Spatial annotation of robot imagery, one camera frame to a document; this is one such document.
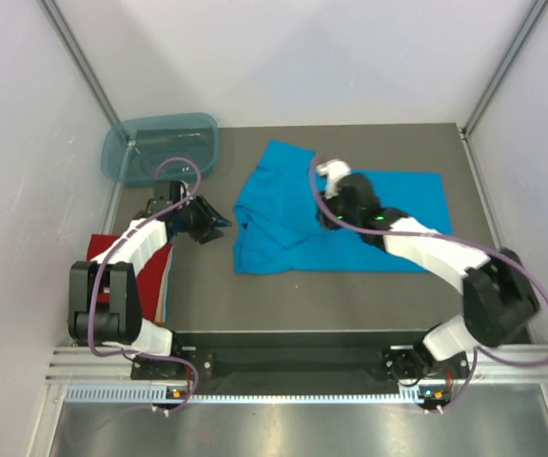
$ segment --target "metal floor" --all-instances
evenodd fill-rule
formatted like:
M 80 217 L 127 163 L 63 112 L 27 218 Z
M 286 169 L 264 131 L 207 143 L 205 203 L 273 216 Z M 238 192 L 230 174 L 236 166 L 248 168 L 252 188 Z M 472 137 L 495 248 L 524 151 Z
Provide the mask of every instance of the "metal floor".
M 65 404 L 71 440 L 127 406 Z M 539 386 L 475 386 L 449 413 L 413 405 L 195 405 L 164 419 L 133 411 L 80 447 L 61 427 L 52 456 L 548 457 Z
M 454 233 L 492 243 L 458 129 L 452 124 L 221 129 L 221 155 L 201 193 L 225 217 L 267 143 L 279 139 L 357 169 L 442 175 Z M 121 233 L 151 189 L 124 189 L 114 225 Z M 460 297 L 428 274 L 237 275 L 237 229 L 199 246 L 175 243 L 168 325 L 177 330 L 426 329 L 460 311 Z

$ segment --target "gray table surface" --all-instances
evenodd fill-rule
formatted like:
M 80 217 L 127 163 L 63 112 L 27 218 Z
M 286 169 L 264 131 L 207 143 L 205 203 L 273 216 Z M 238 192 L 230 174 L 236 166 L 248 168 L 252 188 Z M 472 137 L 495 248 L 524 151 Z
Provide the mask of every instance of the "gray table surface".
M 452 124 L 221 129 L 221 155 L 201 193 L 225 217 L 267 143 L 279 139 L 357 169 L 441 173 L 454 233 L 492 244 L 457 127 Z M 121 233 L 151 189 L 124 189 Z M 167 326 L 177 330 L 426 329 L 460 312 L 460 297 L 429 274 L 234 272 L 238 230 L 204 246 L 174 243 Z

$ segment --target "red towel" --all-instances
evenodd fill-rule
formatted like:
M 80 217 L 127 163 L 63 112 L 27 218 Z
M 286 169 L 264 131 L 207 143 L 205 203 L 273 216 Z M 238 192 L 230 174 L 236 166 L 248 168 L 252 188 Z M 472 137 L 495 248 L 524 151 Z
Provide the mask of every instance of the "red towel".
M 90 260 L 108 249 L 118 239 L 115 235 L 92 235 L 86 260 Z M 137 287 L 139 289 L 139 299 L 143 317 L 149 321 L 160 324 L 163 319 L 163 308 L 166 305 L 167 266 L 169 265 L 169 255 L 172 255 L 172 245 L 167 243 L 158 250 L 147 264 L 143 267 L 137 277 Z M 99 301 L 108 302 L 108 293 L 99 295 Z

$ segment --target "cable tray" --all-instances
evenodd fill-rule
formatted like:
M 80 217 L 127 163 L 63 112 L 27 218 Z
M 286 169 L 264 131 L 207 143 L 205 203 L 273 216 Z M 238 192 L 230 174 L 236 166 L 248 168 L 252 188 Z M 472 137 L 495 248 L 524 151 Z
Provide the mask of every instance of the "cable tray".
M 171 387 L 158 385 L 72 385 L 68 403 L 181 403 L 170 398 Z M 418 387 L 399 387 L 399 393 L 370 395 L 195 395 L 191 403 L 219 404 L 415 404 L 421 403 Z

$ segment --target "teal plastic basket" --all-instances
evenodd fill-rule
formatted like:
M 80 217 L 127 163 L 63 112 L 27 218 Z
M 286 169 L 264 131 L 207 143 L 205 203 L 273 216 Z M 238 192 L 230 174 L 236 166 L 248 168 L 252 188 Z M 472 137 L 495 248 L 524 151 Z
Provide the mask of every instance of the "teal plastic basket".
M 101 169 L 105 176 L 127 186 L 151 186 L 156 169 L 166 159 L 185 157 L 195 163 L 203 178 L 219 158 L 219 129 L 208 114 L 191 113 L 146 117 L 113 127 L 105 138 Z M 196 180 L 186 164 L 167 165 L 158 179 Z

